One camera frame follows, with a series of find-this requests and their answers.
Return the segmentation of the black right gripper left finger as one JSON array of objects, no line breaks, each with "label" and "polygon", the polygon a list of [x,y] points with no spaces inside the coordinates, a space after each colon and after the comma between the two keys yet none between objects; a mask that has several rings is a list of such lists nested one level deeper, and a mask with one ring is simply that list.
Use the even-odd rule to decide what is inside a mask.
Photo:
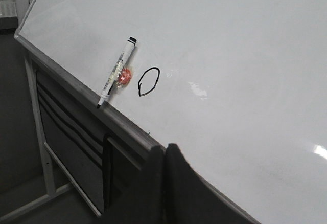
[{"label": "black right gripper left finger", "polygon": [[151,148],[139,175],[99,223],[162,223],[164,152]]}]

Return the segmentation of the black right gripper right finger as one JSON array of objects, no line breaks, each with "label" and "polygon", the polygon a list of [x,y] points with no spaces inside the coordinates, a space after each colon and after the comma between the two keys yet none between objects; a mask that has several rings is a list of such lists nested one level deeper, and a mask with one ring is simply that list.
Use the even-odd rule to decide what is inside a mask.
[{"label": "black right gripper right finger", "polygon": [[201,181],[177,144],[165,152],[163,187],[168,223],[250,223]]}]

